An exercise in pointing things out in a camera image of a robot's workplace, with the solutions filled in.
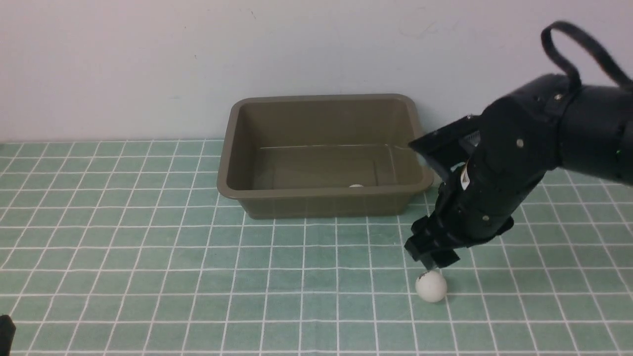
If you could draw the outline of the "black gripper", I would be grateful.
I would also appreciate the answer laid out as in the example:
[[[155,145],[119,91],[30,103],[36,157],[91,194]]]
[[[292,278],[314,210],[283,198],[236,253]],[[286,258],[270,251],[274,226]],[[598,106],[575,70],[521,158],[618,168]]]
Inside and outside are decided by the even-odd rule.
[[[456,250],[482,245],[511,228],[511,214],[560,162],[560,120],[540,106],[504,97],[409,146],[445,181],[429,217],[410,227],[404,248],[427,270],[460,260]]]

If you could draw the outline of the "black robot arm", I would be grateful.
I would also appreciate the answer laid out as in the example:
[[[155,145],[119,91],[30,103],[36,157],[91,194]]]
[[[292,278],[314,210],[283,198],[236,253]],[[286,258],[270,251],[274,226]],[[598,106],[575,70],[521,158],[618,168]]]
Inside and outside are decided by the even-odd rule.
[[[632,184],[632,93],[568,84],[543,75],[409,143],[442,179],[433,212],[414,221],[404,245],[414,261],[448,267],[456,249],[503,235],[554,169]]]

